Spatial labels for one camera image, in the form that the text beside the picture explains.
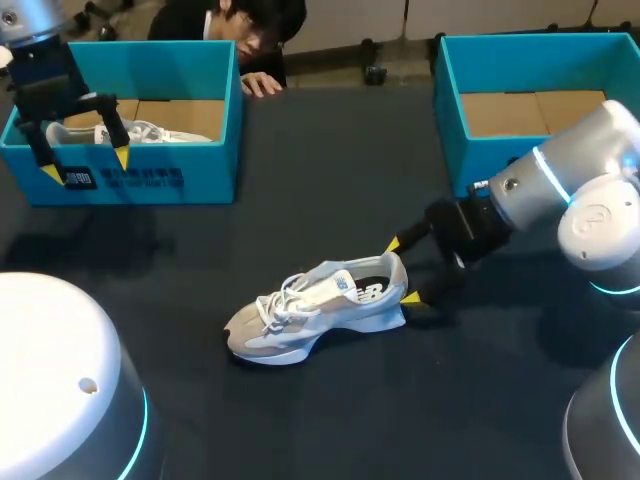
shoe logo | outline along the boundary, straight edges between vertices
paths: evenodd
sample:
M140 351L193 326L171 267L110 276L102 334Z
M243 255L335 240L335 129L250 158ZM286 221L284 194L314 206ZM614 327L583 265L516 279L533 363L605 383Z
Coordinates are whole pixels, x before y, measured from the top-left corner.
M344 277L336 277L336 285L340 290L347 290L349 288L349 284Z
M368 303L377 300L382 296L382 284L375 283L373 285L369 285L367 288L362 290L358 289L358 301L361 303Z

blue cardboard box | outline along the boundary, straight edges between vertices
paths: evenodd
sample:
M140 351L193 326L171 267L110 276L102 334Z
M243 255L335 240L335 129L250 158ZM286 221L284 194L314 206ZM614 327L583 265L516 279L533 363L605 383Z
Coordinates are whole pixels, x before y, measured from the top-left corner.
M474 136L465 94L601 91L640 118L640 51L624 33L444 37L436 64L435 115L455 195L548 138Z
M36 166L13 125L14 109L0 151L32 205L233 202L242 129L242 89L233 42L73 43L71 50L93 92L118 99L224 101L219 140L131 144L126 172L110 145L56 146L58 159L74 173L73 182L61 186Z

shoebox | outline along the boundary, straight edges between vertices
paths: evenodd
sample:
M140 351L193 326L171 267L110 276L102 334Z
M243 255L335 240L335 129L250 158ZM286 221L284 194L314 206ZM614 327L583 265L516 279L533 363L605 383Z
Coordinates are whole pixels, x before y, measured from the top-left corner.
M606 99L640 118L640 51L624 33L443 37L434 110L456 196Z
M242 127L233 42L72 43L71 50L89 89L118 97L122 118L213 141L131 144L126 171L110 145L55 146L67 171L67 183L61 186L37 167L14 127L14 109L0 152L32 205L233 202ZM64 120L70 128L101 122L96 112Z

white sneaker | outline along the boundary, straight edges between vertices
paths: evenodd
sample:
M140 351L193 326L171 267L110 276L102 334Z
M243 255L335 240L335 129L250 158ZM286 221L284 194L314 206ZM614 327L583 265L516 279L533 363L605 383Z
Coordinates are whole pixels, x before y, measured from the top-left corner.
M209 138L192 133L172 132L153 123L122 119L129 132L131 143L196 143L211 142ZM60 123L52 123L46 131L49 145L109 144L109 132L103 124L89 128L67 128Z
M250 362L298 363L332 328L372 333L401 327L406 291L407 272L395 253L324 262L236 313L225 327L227 345Z

box logo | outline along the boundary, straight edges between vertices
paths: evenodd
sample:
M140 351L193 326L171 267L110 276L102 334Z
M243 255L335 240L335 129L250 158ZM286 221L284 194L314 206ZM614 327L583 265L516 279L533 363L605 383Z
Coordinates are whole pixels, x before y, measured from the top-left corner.
M96 190L98 186L88 167L64 167L67 190Z

